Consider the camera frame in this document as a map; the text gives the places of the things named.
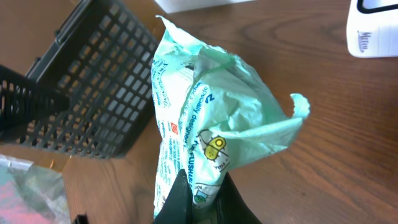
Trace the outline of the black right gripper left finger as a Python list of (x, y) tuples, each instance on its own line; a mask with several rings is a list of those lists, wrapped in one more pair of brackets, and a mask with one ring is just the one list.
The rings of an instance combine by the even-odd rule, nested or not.
[(169, 196), (153, 224), (192, 224), (192, 191), (184, 169), (179, 170)]

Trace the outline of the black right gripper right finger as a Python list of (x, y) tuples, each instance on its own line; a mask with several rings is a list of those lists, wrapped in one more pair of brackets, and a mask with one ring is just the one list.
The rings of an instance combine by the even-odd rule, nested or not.
[(228, 172), (216, 196), (216, 214), (218, 224), (261, 224), (245, 204)]

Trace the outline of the round dark green packet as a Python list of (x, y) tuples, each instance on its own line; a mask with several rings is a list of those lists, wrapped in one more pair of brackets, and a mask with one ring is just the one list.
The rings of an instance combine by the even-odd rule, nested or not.
[(1, 156), (1, 223), (71, 223), (62, 174)]

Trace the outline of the mint green snack packet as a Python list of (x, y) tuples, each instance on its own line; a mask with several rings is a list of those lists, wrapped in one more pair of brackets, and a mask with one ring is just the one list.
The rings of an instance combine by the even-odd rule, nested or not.
[(155, 118), (162, 136), (154, 213), (160, 214), (180, 170), (187, 174), (198, 218), (209, 211), (230, 170), (287, 149), (310, 115), (291, 94), (284, 114), (256, 70), (169, 20), (151, 66)]

